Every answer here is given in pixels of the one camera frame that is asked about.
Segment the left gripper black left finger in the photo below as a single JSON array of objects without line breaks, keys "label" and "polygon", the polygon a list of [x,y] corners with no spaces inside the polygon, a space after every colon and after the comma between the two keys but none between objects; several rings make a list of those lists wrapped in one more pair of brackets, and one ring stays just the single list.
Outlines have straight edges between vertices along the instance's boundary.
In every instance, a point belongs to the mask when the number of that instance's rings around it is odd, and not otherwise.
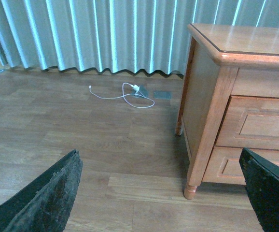
[{"label": "left gripper black left finger", "polygon": [[0,205],[0,232],[62,232],[73,208],[83,161],[73,150]]}]

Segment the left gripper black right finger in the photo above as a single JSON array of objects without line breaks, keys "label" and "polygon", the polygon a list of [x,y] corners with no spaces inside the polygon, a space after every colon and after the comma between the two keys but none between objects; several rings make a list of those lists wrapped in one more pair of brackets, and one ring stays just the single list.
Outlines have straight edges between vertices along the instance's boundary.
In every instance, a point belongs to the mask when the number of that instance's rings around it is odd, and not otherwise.
[{"label": "left gripper black right finger", "polygon": [[241,166],[246,191],[265,232],[279,232],[279,166],[243,148]]}]

